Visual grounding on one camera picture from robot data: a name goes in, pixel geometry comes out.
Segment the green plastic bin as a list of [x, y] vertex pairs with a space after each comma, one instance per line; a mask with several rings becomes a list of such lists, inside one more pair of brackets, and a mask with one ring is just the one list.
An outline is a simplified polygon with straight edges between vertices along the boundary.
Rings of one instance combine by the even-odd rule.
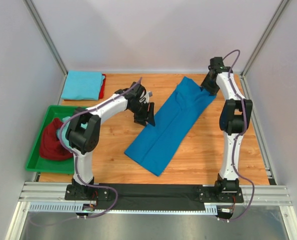
[[33, 144], [31, 153], [26, 162], [25, 169], [29, 172], [40, 173], [57, 173], [57, 174], [73, 174], [74, 173], [74, 158], [71, 157], [64, 161], [54, 161], [42, 158], [39, 153], [42, 134], [45, 127], [50, 124], [53, 119], [59, 118], [62, 120], [65, 117], [71, 117], [76, 109], [76, 106], [65, 105], [50, 105], [44, 115], [40, 126], [39, 133]]

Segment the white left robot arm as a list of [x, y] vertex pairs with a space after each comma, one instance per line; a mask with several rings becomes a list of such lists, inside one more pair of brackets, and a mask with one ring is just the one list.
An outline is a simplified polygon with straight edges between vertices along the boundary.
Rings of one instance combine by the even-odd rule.
[[92, 171], [93, 151], [99, 143], [101, 125], [118, 113], [131, 111], [134, 122], [155, 125], [152, 92], [140, 81], [119, 89], [107, 100], [88, 108], [78, 107], [59, 130], [61, 145], [73, 154], [74, 174], [67, 186], [65, 200], [94, 201], [99, 185]]

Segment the dark red t shirt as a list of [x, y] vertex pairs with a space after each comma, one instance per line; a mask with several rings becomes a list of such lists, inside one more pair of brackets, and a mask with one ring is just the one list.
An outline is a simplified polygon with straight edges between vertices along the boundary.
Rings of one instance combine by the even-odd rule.
[[58, 136], [57, 131], [62, 127], [63, 122], [54, 118], [42, 131], [39, 156], [51, 161], [65, 161], [73, 157], [73, 154], [65, 149]]

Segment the aluminium frame post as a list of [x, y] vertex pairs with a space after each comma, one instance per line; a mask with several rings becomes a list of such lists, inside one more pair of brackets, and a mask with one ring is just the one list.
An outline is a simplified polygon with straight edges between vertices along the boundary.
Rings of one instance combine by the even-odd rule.
[[241, 72], [241, 77], [244, 78], [247, 73], [250, 71], [253, 63], [255, 62], [256, 58], [260, 54], [261, 50], [263, 49], [264, 45], [266, 44], [267, 40], [269, 39], [270, 35], [274, 31], [274, 28], [276, 27], [278, 21], [282, 17], [284, 11], [290, 4], [291, 0], [281, 0], [278, 4], [274, 14], [272, 15], [270, 21], [268, 22], [268, 25], [266, 26], [263, 34], [261, 35], [258, 43], [256, 44], [252, 54], [250, 55], [243, 71]]
[[35, 25], [37, 26], [41, 36], [43, 37], [47, 47], [49, 48], [54, 60], [56, 61], [58, 67], [60, 68], [61, 72], [64, 74], [64, 76], [67, 76], [68, 70], [65, 66], [64, 61], [62, 60], [40, 14], [37, 9], [37, 7], [34, 4], [33, 0], [23, 0], [23, 3], [25, 4], [27, 10], [29, 11], [33, 21], [35, 22]]

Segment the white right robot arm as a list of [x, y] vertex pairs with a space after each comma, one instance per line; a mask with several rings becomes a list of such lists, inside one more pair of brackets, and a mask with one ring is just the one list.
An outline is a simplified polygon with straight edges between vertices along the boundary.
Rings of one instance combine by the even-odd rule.
[[222, 57], [213, 57], [209, 72], [201, 83], [201, 89], [211, 96], [221, 91], [225, 103], [219, 118], [219, 128], [223, 132], [223, 162], [213, 186], [202, 186], [199, 197], [205, 203], [242, 203], [244, 201], [240, 179], [251, 183], [250, 179], [238, 171], [240, 148], [244, 134], [249, 128], [253, 102], [246, 99], [239, 90], [230, 66], [225, 66]]

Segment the left aluminium frame post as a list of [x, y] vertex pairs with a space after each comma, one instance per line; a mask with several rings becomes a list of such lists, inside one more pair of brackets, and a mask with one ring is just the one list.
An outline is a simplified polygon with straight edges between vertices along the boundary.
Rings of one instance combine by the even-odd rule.
[[68, 70], [65, 66], [64, 61], [62, 60], [40, 14], [37, 9], [37, 7], [34, 4], [33, 0], [23, 0], [23, 3], [25, 4], [27, 10], [29, 11], [33, 21], [35, 22], [35, 25], [37, 26], [41, 36], [43, 37], [47, 47], [49, 48], [54, 60], [56, 61], [58, 67], [60, 68], [61, 72], [64, 74], [64, 76], [67, 76]]

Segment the mint green t shirt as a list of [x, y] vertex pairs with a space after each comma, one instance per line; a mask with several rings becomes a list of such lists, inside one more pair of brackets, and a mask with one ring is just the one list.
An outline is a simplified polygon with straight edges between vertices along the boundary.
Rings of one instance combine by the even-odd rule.
[[[63, 123], [65, 123], [69, 118], [70, 118], [70, 116], [66, 116], [66, 117], [62, 118], [61, 121]], [[66, 146], [66, 150], [69, 149], [69, 152], [72, 152], [72, 148], [70, 147], [69, 140], [67, 140], [67, 138], [66, 138], [66, 132], [68, 130], [69, 124], [70, 124], [70, 122], [65, 124], [62, 132], [61, 132], [61, 128], [57, 129], [56, 130], [56, 136], [57, 136], [57, 138], [59, 140], [60, 147], [63, 147], [63, 144], [64, 144]]]

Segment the right aluminium frame post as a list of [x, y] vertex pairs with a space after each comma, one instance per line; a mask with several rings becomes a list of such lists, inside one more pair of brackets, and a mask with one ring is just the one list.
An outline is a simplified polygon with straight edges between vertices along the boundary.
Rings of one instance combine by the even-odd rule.
[[278, 4], [274, 14], [272, 15], [270, 21], [268, 22], [268, 25], [266, 26], [263, 34], [261, 35], [258, 43], [256, 44], [252, 54], [250, 55], [243, 71], [241, 72], [241, 77], [244, 78], [247, 73], [250, 71], [253, 63], [255, 62], [256, 58], [260, 54], [261, 50], [263, 49], [264, 45], [266, 44], [267, 40], [269, 39], [270, 35], [274, 31], [274, 28], [276, 27], [278, 21], [282, 17], [284, 11], [290, 4], [291, 0], [281, 0]]

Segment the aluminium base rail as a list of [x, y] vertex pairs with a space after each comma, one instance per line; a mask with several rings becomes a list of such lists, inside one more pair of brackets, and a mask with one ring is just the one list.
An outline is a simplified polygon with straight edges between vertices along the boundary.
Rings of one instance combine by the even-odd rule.
[[[26, 181], [19, 195], [20, 202], [63, 202], [67, 182]], [[284, 185], [256, 185], [252, 199], [254, 206], [292, 206]]]

